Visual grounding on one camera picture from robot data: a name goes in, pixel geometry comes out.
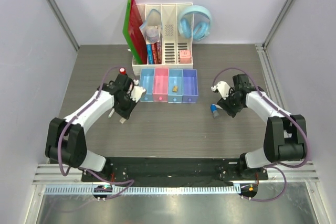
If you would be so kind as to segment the clear zip pouch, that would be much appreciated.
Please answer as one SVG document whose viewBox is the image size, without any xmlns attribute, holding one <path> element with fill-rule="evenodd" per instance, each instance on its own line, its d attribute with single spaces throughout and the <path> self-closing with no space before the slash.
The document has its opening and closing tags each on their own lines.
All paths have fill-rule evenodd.
<svg viewBox="0 0 336 224">
<path fill-rule="evenodd" d="M 139 29 L 147 43 L 158 42 L 161 39 L 162 30 L 161 13 L 156 9 L 151 9 Z"/>
</svg>

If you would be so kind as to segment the pink cube box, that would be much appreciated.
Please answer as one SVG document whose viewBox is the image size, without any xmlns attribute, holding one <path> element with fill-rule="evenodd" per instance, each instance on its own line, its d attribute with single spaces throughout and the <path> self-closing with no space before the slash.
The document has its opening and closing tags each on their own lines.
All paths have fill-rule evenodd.
<svg viewBox="0 0 336 224">
<path fill-rule="evenodd" d="M 191 63 L 192 54 L 188 49 L 183 49 L 179 51 L 180 63 L 181 64 L 189 64 Z"/>
</svg>

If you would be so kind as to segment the light blue drawer bin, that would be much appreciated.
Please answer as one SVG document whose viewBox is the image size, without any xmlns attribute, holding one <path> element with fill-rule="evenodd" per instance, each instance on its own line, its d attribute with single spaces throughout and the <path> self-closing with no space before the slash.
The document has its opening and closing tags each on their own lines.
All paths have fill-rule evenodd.
<svg viewBox="0 0 336 224">
<path fill-rule="evenodd" d="M 139 85 L 146 89 L 145 94 L 140 99 L 141 102 L 153 102 L 153 89 L 154 89 L 154 68 L 144 68 L 140 73 Z"/>
</svg>

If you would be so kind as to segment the light blue headphones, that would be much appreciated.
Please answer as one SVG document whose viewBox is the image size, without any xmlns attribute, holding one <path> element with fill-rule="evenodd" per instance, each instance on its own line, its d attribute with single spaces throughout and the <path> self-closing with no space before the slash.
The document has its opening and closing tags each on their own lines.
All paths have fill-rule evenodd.
<svg viewBox="0 0 336 224">
<path fill-rule="evenodd" d="M 201 15 L 207 21 L 199 20 L 195 23 L 195 15 Z M 191 5 L 185 7 L 178 14 L 177 27 L 179 34 L 185 39 L 201 41 L 209 35 L 212 25 L 212 15 L 204 6 Z"/>
</svg>

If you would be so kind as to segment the green red folder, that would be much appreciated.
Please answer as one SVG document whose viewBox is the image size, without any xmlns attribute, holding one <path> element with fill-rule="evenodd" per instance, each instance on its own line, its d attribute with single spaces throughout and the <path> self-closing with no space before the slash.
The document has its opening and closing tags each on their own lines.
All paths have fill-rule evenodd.
<svg viewBox="0 0 336 224">
<path fill-rule="evenodd" d="M 128 0 L 122 33 L 132 52 L 135 61 L 139 65 L 147 64 L 148 51 L 145 39 L 140 31 L 143 24 L 140 12 L 135 0 Z"/>
</svg>

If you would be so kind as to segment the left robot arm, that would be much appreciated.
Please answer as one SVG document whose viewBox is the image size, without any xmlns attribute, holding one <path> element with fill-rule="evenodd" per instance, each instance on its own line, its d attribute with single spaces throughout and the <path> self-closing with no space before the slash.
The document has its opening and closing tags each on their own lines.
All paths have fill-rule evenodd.
<svg viewBox="0 0 336 224">
<path fill-rule="evenodd" d="M 114 81 L 102 83 L 93 96 L 78 110 L 65 118 L 54 118 L 49 123 L 45 155 L 71 168 L 93 171 L 98 180 L 105 182 L 112 174 L 108 159 L 87 149 L 86 133 L 107 111 L 112 110 L 127 120 L 146 92 L 139 82 L 127 74 L 118 74 Z"/>
</svg>

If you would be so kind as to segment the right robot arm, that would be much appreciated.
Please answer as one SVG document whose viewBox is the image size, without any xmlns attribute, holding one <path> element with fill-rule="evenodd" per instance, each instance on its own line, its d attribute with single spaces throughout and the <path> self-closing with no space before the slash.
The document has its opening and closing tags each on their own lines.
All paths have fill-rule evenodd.
<svg viewBox="0 0 336 224">
<path fill-rule="evenodd" d="M 308 138 L 306 121 L 302 115 L 283 110 L 270 100 L 248 75 L 233 76 L 233 86 L 225 81 L 213 83 L 211 90 L 221 98 L 217 106 L 234 118 L 242 109 L 253 110 L 266 124 L 263 146 L 243 153 L 237 163 L 237 173 L 242 179 L 251 179 L 264 168 L 287 161 L 306 162 Z"/>
</svg>

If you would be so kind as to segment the green white marker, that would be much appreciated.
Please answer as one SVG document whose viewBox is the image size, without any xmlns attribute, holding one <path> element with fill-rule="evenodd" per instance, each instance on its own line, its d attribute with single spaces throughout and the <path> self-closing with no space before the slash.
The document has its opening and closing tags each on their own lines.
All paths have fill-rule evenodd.
<svg viewBox="0 0 336 224">
<path fill-rule="evenodd" d="M 114 112 L 115 112 L 115 109 L 113 108 L 113 109 L 110 111 L 110 113 L 109 113 L 109 115 L 108 115 L 108 118 L 111 118 L 111 117 L 113 116 Z"/>
</svg>

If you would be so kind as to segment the red black stamp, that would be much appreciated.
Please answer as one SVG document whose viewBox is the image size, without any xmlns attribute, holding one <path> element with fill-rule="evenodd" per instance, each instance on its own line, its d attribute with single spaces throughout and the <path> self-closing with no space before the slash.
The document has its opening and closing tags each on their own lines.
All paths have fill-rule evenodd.
<svg viewBox="0 0 336 224">
<path fill-rule="evenodd" d="M 120 68 L 119 69 L 119 74 L 126 76 L 127 75 L 126 69 L 124 67 Z"/>
</svg>

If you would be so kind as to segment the purple drawer bin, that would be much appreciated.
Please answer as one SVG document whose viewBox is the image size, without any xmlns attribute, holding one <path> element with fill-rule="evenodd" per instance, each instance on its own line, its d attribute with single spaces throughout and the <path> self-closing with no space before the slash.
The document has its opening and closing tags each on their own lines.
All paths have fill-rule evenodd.
<svg viewBox="0 0 336 224">
<path fill-rule="evenodd" d="M 196 103 L 198 100 L 198 78 L 196 69 L 183 69 L 182 103 Z"/>
</svg>

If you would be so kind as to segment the white file organizer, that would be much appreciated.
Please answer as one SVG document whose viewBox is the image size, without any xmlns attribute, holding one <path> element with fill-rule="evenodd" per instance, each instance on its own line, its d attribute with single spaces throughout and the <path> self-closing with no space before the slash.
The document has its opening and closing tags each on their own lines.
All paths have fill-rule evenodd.
<svg viewBox="0 0 336 224">
<path fill-rule="evenodd" d="M 135 58 L 132 59 L 132 68 L 135 75 L 139 75 L 143 68 L 172 68 L 172 69 L 192 69 L 193 59 L 189 63 L 180 62 L 180 50 L 192 51 L 193 39 L 186 39 L 179 34 L 179 14 L 185 8 L 192 6 L 192 3 L 155 3 L 137 4 L 140 16 L 146 21 L 150 11 L 156 9 L 161 14 L 161 18 L 151 20 L 152 24 L 161 21 L 162 30 L 162 63 L 151 65 L 139 65 Z"/>
</svg>

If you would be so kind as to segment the pink drawer bin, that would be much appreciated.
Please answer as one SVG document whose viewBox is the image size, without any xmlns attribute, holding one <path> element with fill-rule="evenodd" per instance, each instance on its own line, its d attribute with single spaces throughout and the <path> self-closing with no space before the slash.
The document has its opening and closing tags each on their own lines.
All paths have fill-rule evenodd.
<svg viewBox="0 0 336 224">
<path fill-rule="evenodd" d="M 153 99 L 155 102 L 167 102 L 169 87 L 169 70 L 156 68 L 154 73 Z"/>
</svg>

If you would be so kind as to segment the blue grey glue stick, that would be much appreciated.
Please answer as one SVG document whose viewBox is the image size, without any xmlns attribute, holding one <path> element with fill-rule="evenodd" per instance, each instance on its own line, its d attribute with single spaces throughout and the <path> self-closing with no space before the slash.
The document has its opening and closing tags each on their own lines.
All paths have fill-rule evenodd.
<svg viewBox="0 0 336 224">
<path fill-rule="evenodd" d="M 216 104 L 212 104 L 210 106 L 210 110 L 211 110 L 211 113 L 213 115 L 213 118 L 217 118 L 219 116 L 218 109 L 220 109 L 220 107 Z"/>
</svg>

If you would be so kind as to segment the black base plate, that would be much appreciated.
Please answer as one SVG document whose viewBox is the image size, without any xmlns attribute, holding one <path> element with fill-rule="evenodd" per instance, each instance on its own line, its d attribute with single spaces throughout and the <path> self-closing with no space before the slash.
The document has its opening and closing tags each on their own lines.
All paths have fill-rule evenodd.
<svg viewBox="0 0 336 224">
<path fill-rule="evenodd" d="M 248 168 L 239 158 L 107 157 L 102 171 L 96 174 L 115 182 L 133 179 L 140 186 L 159 183 L 160 187 L 168 183 L 190 186 L 199 182 L 268 179 L 264 168 Z"/>
</svg>

